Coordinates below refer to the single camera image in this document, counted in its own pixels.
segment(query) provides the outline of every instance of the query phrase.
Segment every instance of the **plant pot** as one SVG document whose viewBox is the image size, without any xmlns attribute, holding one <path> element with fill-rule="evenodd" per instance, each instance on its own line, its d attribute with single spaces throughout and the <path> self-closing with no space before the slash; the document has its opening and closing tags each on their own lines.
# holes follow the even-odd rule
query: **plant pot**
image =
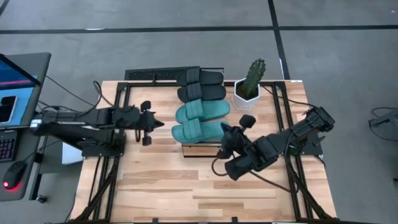
<svg viewBox="0 0 398 224">
<path fill-rule="evenodd" d="M 236 90 L 238 88 L 238 85 L 245 81 L 246 78 L 243 78 L 241 80 L 238 80 L 235 82 L 234 85 L 234 96 L 232 96 L 232 102 L 235 105 L 235 107 L 239 110 L 249 110 L 250 108 L 252 108 L 252 106 L 256 103 L 256 101 L 260 98 L 260 84 L 258 84 L 257 88 L 258 88 L 258 95 L 250 100 L 245 100 L 244 98 L 240 97 L 237 93 Z"/>
</svg>

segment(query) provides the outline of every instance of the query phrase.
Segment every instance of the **black slipper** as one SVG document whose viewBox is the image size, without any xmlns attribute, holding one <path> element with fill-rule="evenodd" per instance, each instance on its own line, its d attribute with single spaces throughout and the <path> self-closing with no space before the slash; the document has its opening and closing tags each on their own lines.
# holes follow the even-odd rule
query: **black slipper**
<svg viewBox="0 0 398 224">
<path fill-rule="evenodd" d="M 204 71 L 200 68 L 191 68 L 177 77 L 177 85 L 187 86 L 199 82 L 202 85 L 220 85 L 224 81 L 221 72 Z"/>
<path fill-rule="evenodd" d="M 226 90 L 221 85 L 200 85 L 200 83 L 195 83 L 179 88 L 177 95 L 184 103 L 197 99 L 203 101 L 222 100 L 225 98 Z"/>
</svg>

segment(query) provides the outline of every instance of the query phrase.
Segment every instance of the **wooden table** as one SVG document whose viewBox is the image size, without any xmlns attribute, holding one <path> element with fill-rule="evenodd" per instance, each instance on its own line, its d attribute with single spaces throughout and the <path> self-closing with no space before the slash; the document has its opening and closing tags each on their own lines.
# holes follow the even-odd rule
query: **wooden table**
<svg viewBox="0 0 398 224">
<path fill-rule="evenodd" d="M 291 100 L 307 102 L 302 82 L 285 81 Z M 118 82 L 103 82 L 104 96 L 110 101 L 116 95 Z M 233 87 L 227 87 L 226 100 L 231 101 Z M 264 183 L 251 174 L 238 181 L 218 177 L 211 171 L 212 158 L 184 158 L 182 147 L 171 135 L 177 122 L 175 112 L 183 103 L 177 97 L 177 87 L 133 87 L 130 105 L 152 102 L 155 117 L 165 125 L 155 129 L 152 145 L 143 147 L 135 142 L 134 131 L 126 131 L 127 146 L 120 160 L 114 196 L 112 222 L 230 222 L 238 217 L 240 222 L 294 221 L 290 193 Z M 107 104 L 101 100 L 99 107 Z M 285 111 L 280 100 L 282 111 Z M 290 103 L 294 122 L 303 119 L 307 106 Z M 243 113 L 256 117 L 257 123 L 246 134 L 250 138 L 278 132 L 274 100 L 271 94 L 261 91 L 261 98 L 249 111 L 237 110 L 231 105 L 231 113 L 225 117 L 230 124 L 238 125 Z M 287 127 L 286 114 L 283 114 Z M 303 168 L 309 191 L 327 213 L 335 216 L 330 189 L 323 164 L 314 156 L 302 156 Z M 76 192 L 71 218 L 77 217 L 87 206 L 97 158 L 86 159 Z M 218 172 L 224 172 L 224 162 L 215 164 Z M 259 173 L 263 177 L 289 188 L 285 162 L 280 159 Z M 101 204 L 104 217 L 105 196 Z M 298 193 L 302 217 L 305 207 Z"/>
</svg>

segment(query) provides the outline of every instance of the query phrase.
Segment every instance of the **green slipper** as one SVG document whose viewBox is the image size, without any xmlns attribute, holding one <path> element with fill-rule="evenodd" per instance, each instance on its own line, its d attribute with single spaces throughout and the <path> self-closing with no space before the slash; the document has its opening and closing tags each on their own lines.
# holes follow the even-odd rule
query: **green slipper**
<svg viewBox="0 0 398 224">
<path fill-rule="evenodd" d="M 175 113 L 175 120 L 182 124 L 198 118 L 199 121 L 222 118 L 229 114 L 231 106 L 226 100 L 202 101 L 197 99 L 181 106 Z"/>
<path fill-rule="evenodd" d="M 198 118 L 172 127 L 173 138 L 180 143 L 198 143 L 201 141 L 220 141 L 224 136 L 221 123 L 226 121 L 199 122 Z"/>
</svg>

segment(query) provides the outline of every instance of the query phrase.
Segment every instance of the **slipper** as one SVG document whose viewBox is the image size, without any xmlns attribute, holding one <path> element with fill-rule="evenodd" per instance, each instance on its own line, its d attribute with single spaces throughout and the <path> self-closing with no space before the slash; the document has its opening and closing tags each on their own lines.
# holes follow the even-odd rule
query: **slipper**
<svg viewBox="0 0 398 224">
<path fill-rule="evenodd" d="M 201 123 L 199 119 L 186 121 L 172 127 L 172 135 L 180 143 L 198 143 L 202 141 L 220 141 L 224 136 L 221 123 L 226 121 L 209 121 Z"/>
<path fill-rule="evenodd" d="M 224 81 L 224 75 L 221 72 L 204 71 L 200 68 L 191 68 L 187 72 L 181 73 L 177 77 L 178 86 L 187 86 L 193 83 L 202 85 L 220 85 Z"/>
<path fill-rule="evenodd" d="M 177 95 L 184 103 L 197 99 L 202 99 L 203 101 L 222 100 L 226 96 L 226 90 L 221 85 L 200 85 L 200 83 L 194 83 L 179 88 Z"/>
<path fill-rule="evenodd" d="M 229 114 L 231 107 L 226 100 L 202 101 L 197 99 L 181 106 L 175 113 L 175 120 L 182 124 L 198 118 L 199 121 L 222 118 Z"/>
</svg>

